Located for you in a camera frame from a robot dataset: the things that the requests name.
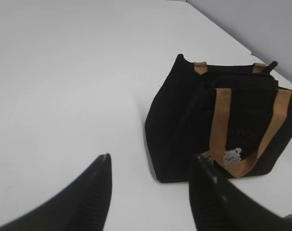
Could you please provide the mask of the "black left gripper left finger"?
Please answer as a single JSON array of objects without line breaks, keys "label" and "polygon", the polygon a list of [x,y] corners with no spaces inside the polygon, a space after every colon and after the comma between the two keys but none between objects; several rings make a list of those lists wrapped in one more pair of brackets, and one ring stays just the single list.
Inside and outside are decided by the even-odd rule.
[{"label": "black left gripper left finger", "polygon": [[111,195],[111,156],[102,154],[61,192],[0,231],[102,231]]}]

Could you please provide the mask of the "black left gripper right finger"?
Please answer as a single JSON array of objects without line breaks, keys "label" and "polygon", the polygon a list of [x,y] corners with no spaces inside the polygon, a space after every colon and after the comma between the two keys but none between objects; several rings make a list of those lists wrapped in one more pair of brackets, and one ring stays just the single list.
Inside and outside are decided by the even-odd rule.
[{"label": "black left gripper right finger", "polygon": [[189,199],[199,231],[292,231],[292,218],[256,203],[202,155],[192,159]]}]

